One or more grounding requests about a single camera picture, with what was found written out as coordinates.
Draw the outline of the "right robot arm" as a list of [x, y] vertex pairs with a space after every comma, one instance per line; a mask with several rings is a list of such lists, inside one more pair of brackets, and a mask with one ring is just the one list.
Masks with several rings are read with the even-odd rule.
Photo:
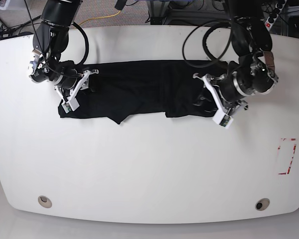
[[[29, 77], [35, 83], [52, 82], [65, 103], [75, 98], [79, 90], [88, 88], [89, 76], [99, 72], [84, 66], [89, 53], [89, 41], [87, 34], [74, 21], [81, 3], [80, 0], [47, 1], [41, 23], [33, 29], [33, 57], [28, 67]], [[70, 26], [79, 30], [84, 38], [85, 51], [79, 63], [60, 60], [68, 46]]]

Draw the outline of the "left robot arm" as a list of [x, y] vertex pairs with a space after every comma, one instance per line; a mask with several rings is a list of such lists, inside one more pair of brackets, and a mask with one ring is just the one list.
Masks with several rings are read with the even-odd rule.
[[[246, 98], [267, 94], [278, 83], [275, 72], [273, 42], [263, 22], [261, 4], [256, 0], [225, 0], [223, 7], [228, 20], [220, 20], [203, 36], [202, 47], [210, 65], [225, 68], [221, 76], [207, 75], [211, 90], [202, 90], [193, 105], [194, 115], [211, 118], [217, 111], [231, 117], [239, 109], [247, 110]], [[227, 46], [232, 46], [238, 62], [222, 62], [207, 46], [207, 38], [219, 28], [230, 28]]]

